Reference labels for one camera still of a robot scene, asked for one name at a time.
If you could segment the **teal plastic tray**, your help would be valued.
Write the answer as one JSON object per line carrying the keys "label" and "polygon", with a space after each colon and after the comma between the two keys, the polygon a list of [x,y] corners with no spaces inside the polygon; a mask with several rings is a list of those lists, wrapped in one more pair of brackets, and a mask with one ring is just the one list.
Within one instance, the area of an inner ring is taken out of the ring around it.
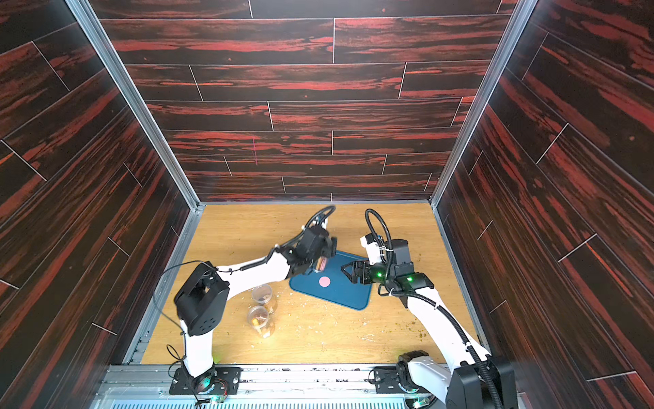
{"label": "teal plastic tray", "polygon": [[338,251],[328,260],[324,271],[291,278],[290,288],[343,307],[363,310],[369,304],[372,285],[353,284],[341,271],[342,266],[354,261],[364,261],[364,257]]}

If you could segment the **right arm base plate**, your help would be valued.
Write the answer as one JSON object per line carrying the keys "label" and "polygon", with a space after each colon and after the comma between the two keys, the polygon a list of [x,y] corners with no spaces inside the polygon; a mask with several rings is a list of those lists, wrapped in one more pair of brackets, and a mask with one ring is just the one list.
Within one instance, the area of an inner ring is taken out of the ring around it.
{"label": "right arm base plate", "polygon": [[374,366],[367,380],[378,395],[430,395],[425,388],[413,384],[408,374],[399,374],[397,366]]}

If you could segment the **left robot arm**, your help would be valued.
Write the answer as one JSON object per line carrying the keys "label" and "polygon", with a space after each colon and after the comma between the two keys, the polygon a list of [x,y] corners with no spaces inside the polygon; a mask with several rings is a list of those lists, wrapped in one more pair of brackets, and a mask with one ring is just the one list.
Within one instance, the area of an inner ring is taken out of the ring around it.
{"label": "left robot arm", "polygon": [[298,235],[275,245],[265,257],[223,267],[197,262],[174,297],[184,340],[184,355],[176,359],[181,364],[178,382],[194,396],[213,394],[227,384],[216,374],[212,342],[228,301],[257,286],[324,270],[337,253],[337,238],[326,229],[335,210],[335,206],[327,206],[315,213]]}

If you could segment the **middle clear jar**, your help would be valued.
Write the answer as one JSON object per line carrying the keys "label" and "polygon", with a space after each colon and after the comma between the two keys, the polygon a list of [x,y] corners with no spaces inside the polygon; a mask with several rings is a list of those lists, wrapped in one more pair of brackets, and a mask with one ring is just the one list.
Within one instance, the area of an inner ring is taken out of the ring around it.
{"label": "middle clear jar", "polygon": [[253,300],[264,307],[269,314],[273,314],[278,307],[277,297],[274,290],[269,284],[264,284],[255,287],[251,291]]}

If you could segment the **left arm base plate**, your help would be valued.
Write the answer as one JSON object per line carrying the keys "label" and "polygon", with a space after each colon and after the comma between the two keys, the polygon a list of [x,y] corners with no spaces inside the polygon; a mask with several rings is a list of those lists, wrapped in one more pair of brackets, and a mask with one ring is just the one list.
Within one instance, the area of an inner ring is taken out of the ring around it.
{"label": "left arm base plate", "polygon": [[242,375],[241,367],[214,366],[209,371],[192,377],[185,366],[177,368],[170,385],[171,395],[236,395]]}

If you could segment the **pink round cookie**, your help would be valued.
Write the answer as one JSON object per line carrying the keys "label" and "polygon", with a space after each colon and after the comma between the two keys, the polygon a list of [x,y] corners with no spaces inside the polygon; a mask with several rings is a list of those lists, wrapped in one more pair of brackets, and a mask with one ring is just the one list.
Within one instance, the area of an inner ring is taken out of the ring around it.
{"label": "pink round cookie", "polygon": [[327,287],[329,287],[330,284],[331,284],[331,279],[330,279],[330,277],[328,277],[328,276],[322,276],[322,277],[320,277],[320,279],[318,280],[318,284],[319,284],[321,287],[323,287],[323,288],[327,288]]}

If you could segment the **near clear jar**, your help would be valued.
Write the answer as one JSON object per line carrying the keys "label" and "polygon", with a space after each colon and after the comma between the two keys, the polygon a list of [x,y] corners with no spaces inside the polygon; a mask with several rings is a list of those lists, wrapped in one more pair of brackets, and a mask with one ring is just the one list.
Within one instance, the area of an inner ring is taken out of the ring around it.
{"label": "near clear jar", "polygon": [[269,338],[274,334],[274,320],[268,310],[257,305],[248,311],[246,322],[262,338]]}

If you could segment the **clear jar with cookies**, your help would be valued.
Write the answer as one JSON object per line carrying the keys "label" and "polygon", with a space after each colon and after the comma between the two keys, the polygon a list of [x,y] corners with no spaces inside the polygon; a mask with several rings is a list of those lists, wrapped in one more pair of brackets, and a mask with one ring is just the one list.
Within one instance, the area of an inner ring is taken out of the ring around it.
{"label": "clear jar with cookies", "polygon": [[315,273],[323,272],[329,262],[328,257],[321,256],[316,259],[311,265],[311,271]]}

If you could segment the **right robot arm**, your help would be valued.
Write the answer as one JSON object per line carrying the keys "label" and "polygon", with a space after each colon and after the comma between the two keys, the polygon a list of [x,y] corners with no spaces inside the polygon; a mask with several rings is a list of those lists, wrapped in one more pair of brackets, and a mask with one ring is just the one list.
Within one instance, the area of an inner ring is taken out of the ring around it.
{"label": "right robot arm", "polygon": [[516,408],[519,405],[514,369],[504,358],[473,339],[446,308],[434,284],[415,270],[407,240],[395,239],[388,228],[374,228],[362,237],[365,261],[342,266],[354,284],[378,284],[381,297],[397,298],[419,320],[434,340],[445,364],[436,363],[423,350],[400,355],[394,380],[387,382],[381,369],[374,371],[375,386],[397,386],[407,397],[407,408]]}

